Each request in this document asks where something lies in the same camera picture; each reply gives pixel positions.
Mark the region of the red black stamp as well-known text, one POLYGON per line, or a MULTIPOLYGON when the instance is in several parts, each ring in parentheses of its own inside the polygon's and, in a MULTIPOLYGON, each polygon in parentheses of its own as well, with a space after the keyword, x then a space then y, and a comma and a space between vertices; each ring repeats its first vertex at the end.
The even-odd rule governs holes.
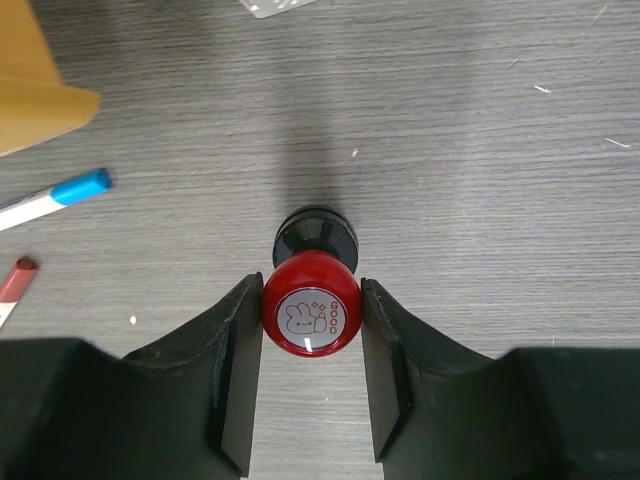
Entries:
POLYGON ((358 238, 346 216, 321 205, 292 212, 276 233, 274 271, 262 294, 262 325, 270 339, 306 358, 348 345, 362 323, 358 260, 358 238))

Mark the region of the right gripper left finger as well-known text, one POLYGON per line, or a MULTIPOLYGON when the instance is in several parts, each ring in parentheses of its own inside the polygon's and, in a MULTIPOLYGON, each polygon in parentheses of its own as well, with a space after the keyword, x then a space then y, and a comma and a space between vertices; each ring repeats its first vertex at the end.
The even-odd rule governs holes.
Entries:
POLYGON ((1 344, 5 479, 241 479, 250 469, 263 279, 124 357, 80 338, 1 344))

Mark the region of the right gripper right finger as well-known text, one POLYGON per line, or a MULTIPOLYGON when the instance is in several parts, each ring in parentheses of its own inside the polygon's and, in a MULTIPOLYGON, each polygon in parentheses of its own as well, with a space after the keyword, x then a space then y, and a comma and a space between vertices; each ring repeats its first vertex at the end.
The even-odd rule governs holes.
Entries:
POLYGON ((362 282, 375 460, 388 479, 635 479, 639 353, 527 347, 491 359, 362 282))

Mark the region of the cream round drawer cabinet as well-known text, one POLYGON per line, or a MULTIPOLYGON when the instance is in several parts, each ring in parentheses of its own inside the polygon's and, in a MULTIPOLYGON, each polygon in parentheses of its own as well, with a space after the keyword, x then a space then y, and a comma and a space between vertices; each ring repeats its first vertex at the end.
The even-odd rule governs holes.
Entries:
POLYGON ((1 154, 90 123, 100 106, 94 92, 68 86, 29 2, 1 3, 1 154))

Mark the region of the cream perforated file organizer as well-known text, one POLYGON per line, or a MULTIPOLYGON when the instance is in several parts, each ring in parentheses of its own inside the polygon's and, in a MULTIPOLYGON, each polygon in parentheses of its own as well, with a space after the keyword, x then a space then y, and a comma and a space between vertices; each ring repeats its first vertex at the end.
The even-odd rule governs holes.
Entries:
POLYGON ((240 0, 240 3, 257 19, 264 19, 314 2, 315 0, 240 0))

